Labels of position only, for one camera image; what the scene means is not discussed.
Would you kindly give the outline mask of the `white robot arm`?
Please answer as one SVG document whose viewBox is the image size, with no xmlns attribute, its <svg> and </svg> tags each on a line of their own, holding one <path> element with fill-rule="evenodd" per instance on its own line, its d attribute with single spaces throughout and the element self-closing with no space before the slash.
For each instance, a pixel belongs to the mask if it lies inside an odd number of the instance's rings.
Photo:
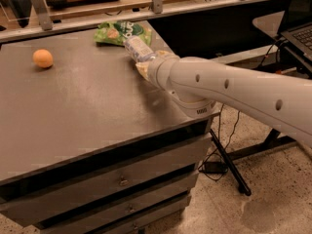
<svg viewBox="0 0 312 234">
<path fill-rule="evenodd" d="M 135 56 L 140 75 L 172 97 L 192 118 L 229 105 L 312 146 L 312 81 L 233 67 L 204 58 L 179 58 L 161 51 Z"/>
</svg>

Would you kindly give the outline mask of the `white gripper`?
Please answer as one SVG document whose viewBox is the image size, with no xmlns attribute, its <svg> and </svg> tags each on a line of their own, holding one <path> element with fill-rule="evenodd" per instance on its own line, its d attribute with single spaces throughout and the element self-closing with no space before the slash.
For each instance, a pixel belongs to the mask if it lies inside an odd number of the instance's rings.
<svg viewBox="0 0 312 234">
<path fill-rule="evenodd" d="M 168 91 L 171 87 L 170 72 L 172 66 L 179 61 L 179 57 L 168 51 L 156 51 L 156 58 L 150 62 L 137 62 L 138 73 L 159 89 Z"/>
</svg>

